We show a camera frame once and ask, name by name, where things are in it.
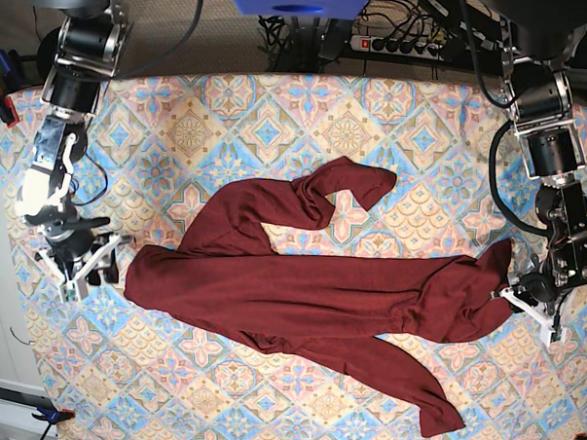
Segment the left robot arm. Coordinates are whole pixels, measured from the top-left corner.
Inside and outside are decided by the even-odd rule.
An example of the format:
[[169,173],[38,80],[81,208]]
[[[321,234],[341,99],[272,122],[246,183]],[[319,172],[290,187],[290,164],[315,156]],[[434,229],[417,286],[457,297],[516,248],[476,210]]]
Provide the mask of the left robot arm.
[[[587,197],[575,177],[585,157],[565,72],[574,34],[587,25],[587,0],[480,2],[500,16],[505,98],[493,104],[510,114],[491,143],[490,190],[509,222],[547,239],[546,257],[519,276],[515,292],[527,302],[553,304],[571,289],[587,285]],[[508,131],[528,154],[528,177],[540,182],[534,203],[539,227],[517,217],[498,192],[495,158]]]

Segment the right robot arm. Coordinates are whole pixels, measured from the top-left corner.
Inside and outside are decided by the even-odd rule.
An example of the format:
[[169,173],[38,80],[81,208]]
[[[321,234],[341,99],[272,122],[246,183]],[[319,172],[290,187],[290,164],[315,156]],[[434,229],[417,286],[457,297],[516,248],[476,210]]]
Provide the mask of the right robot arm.
[[72,200],[74,165],[89,147],[87,130],[100,85],[117,74],[129,25],[116,0],[24,0],[64,12],[55,53],[42,88],[49,113],[35,134],[33,159],[23,176],[16,215],[42,231],[49,248],[37,253],[62,287],[86,288],[119,280],[116,248],[122,238],[97,233],[109,218],[84,219]]

